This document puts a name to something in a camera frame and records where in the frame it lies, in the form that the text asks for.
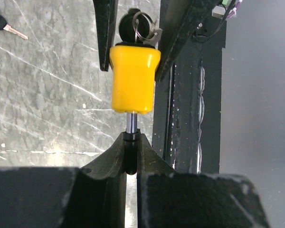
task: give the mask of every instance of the key blade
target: key blade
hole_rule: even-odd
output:
[[[23,39],[29,39],[26,35],[22,34],[21,32],[15,30],[14,28],[12,28],[10,25],[6,25],[4,28],[3,28],[5,31],[8,31],[8,32],[11,32],[11,33],[14,33],[18,36],[20,36],[21,38]]]
[[[154,31],[154,37],[151,40],[145,41],[143,44],[155,46],[162,38],[162,29],[158,28]]]

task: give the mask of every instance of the padlock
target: padlock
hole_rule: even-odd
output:
[[[147,114],[153,109],[155,72],[161,52],[150,45],[120,43],[110,49],[112,109]]]
[[[161,53],[137,38],[148,40],[150,24],[154,26],[147,14],[130,9],[119,24],[123,42],[110,49],[112,108],[118,113],[147,114],[153,109],[155,71]]]

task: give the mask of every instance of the black metal frame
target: black metal frame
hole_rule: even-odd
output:
[[[161,21],[165,20],[165,6],[162,3]],[[208,16],[202,23],[199,32],[208,35],[217,29],[220,20]],[[203,44],[191,36],[170,73],[156,84],[152,146],[178,172],[219,173],[221,66],[226,27],[224,23],[221,30]],[[205,89],[202,94],[204,117],[200,124],[202,67]],[[198,167],[199,142],[201,167]]]

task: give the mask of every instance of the metal pin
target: metal pin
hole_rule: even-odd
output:
[[[127,113],[127,133],[136,133],[137,132],[137,114]]]
[[[10,25],[6,25],[3,30],[14,33],[18,36],[20,36],[23,39],[29,39],[26,35],[22,34],[21,32],[15,30],[14,28],[12,28]]]

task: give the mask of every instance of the key ring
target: key ring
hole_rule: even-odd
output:
[[[152,29],[150,29],[149,35],[146,38],[143,37],[138,31],[138,24],[139,24],[138,16],[139,15],[145,16],[152,26]],[[135,42],[137,41],[137,38],[139,38],[142,42],[146,42],[146,41],[150,42],[150,41],[153,41],[155,39],[155,37],[156,37],[156,34],[154,33],[155,23],[153,22],[151,17],[148,14],[146,14],[145,12],[139,11],[134,15],[133,20],[132,20],[132,26],[133,26],[133,29],[135,31]]]
[[[138,25],[139,25],[139,20],[136,19],[135,21],[135,43],[137,43],[137,37],[138,37]]]

